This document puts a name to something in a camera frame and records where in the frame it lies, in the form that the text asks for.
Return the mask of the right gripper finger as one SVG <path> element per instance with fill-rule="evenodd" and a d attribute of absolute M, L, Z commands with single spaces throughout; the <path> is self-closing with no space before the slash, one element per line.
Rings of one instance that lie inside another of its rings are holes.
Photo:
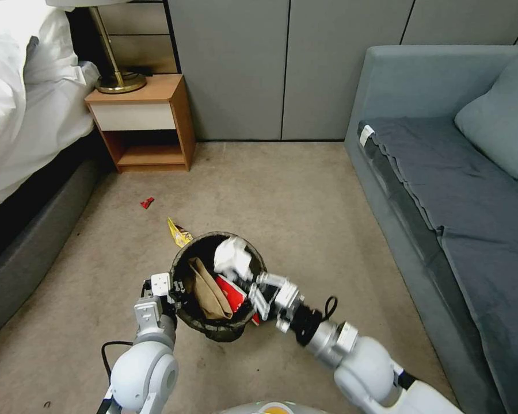
<path fill-rule="evenodd" d="M 289 280 L 286 277 L 272 274 L 269 272 L 261 272 L 255 274 L 251 271 L 247 272 L 246 275 L 246 289 L 251 290 L 252 287 L 256 289 L 265 289 L 266 286 L 273 286 L 277 289 L 282 288 Z"/>
<path fill-rule="evenodd" d="M 259 282 L 243 281 L 242 286 L 244 287 L 247 300 L 251 303 L 256 313 L 262 321 L 267 321 L 269 319 L 271 302 L 265 298 L 261 289 L 272 286 L 272 284 L 267 280 L 260 280 Z"/>

